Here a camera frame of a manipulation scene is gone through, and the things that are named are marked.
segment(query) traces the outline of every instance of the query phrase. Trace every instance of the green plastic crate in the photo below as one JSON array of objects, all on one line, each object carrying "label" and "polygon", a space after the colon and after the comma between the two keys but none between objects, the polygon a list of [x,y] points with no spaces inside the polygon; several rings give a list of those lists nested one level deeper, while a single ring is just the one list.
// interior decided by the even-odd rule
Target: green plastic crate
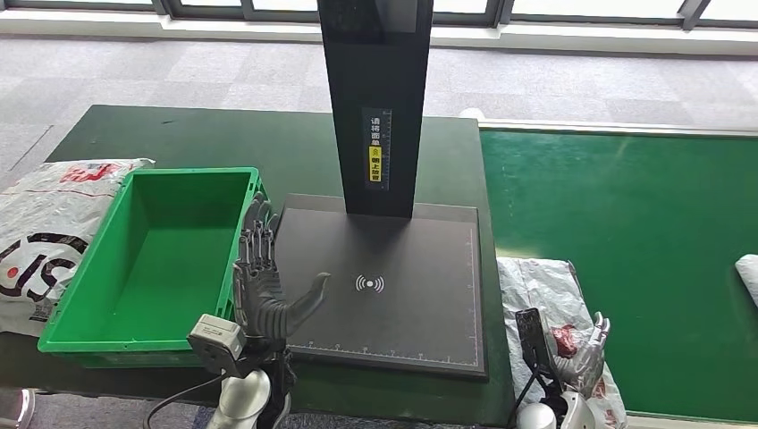
[{"label": "green plastic crate", "polygon": [[126,177],[39,339],[87,367],[199,366],[200,315],[232,316],[255,168],[137,170]]}]

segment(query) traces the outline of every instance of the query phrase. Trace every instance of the black device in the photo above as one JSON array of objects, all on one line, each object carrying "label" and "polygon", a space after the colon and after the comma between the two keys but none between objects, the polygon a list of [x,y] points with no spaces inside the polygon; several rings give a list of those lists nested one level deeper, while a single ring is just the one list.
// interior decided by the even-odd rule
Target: black device
[{"label": "black device", "polygon": [[410,218],[432,0],[318,0],[349,214]]},{"label": "black device", "polygon": [[318,0],[344,198],[290,195],[288,297],[332,277],[295,358],[486,379],[478,212],[414,204],[432,0]]},{"label": "black device", "polygon": [[563,419],[569,411],[569,404],[561,396],[564,392],[564,385],[558,377],[555,359],[553,359],[551,349],[548,346],[549,337],[546,336],[543,328],[540,311],[536,308],[518,311],[516,313],[516,326],[521,343],[521,357],[529,369],[532,370],[532,376],[526,382],[518,398],[516,398],[516,402],[513,403],[507,427],[510,427],[513,419],[516,418],[518,405],[524,399],[524,396],[535,380],[540,383],[545,394],[545,397],[540,402],[552,409],[555,414],[556,425],[557,427],[561,427]]}]

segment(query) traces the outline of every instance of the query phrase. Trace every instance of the plastic bag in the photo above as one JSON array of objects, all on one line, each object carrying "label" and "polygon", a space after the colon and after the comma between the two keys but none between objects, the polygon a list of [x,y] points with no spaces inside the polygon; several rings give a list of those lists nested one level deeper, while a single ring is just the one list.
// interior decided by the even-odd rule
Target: plastic bag
[{"label": "plastic bag", "polygon": [[742,283],[758,307],[758,255],[745,255],[735,264]]},{"label": "plastic bag", "polygon": [[[521,343],[516,326],[518,311],[536,307],[547,323],[543,328],[552,333],[557,345],[553,352],[571,358],[590,337],[594,323],[581,290],[574,267],[570,262],[549,259],[498,258],[498,273],[502,298],[502,312],[508,334],[510,369],[513,374],[514,394],[519,395],[531,372],[521,357]],[[613,321],[613,315],[606,315]],[[608,337],[613,341],[613,329]],[[520,407],[538,402],[544,397],[539,383],[533,383]],[[619,387],[613,381],[611,370],[605,364],[600,381],[595,385],[587,405],[595,419],[609,427],[627,426],[627,412]]]},{"label": "plastic bag", "polygon": [[154,164],[45,163],[0,192],[0,332],[42,333],[123,178]]}]

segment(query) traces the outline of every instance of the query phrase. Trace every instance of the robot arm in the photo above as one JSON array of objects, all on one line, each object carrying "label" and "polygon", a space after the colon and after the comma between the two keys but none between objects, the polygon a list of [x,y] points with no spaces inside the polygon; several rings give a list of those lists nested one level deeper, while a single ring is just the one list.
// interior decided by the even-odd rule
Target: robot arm
[{"label": "robot arm", "polygon": [[236,323],[203,315],[188,337],[206,369],[225,377],[208,429],[277,428],[290,412],[296,377],[286,339],[324,301],[330,274],[320,273],[304,296],[286,302],[274,257],[278,225],[271,203],[256,194],[233,267]]},{"label": "robot arm", "polygon": [[[521,339],[522,355],[533,369],[532,377],[519,395],[511,418],[518,404],[537,380],[545,391],[539,403],[529,404],[518,413],[518,429],[600,429],[602,423],[595,420],[586,398],[602,376],[605,365],[602,349],[611,329],[611,321],[600,313],[590,340],[571,359],[554,357],[545,339],[543,324],[536,308],[516,313],[518,336]],[[550,380],[547,384],[542,377]]]}]

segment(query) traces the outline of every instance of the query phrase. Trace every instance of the black vertical panel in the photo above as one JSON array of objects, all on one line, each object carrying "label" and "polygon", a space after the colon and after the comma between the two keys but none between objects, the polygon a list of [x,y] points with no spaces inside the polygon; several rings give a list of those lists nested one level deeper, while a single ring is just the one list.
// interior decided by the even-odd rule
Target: black vertical panel
[{"label": "black vertical panel", "polygon": [[432,8],[318,0],[348,213],[413,214]]}]

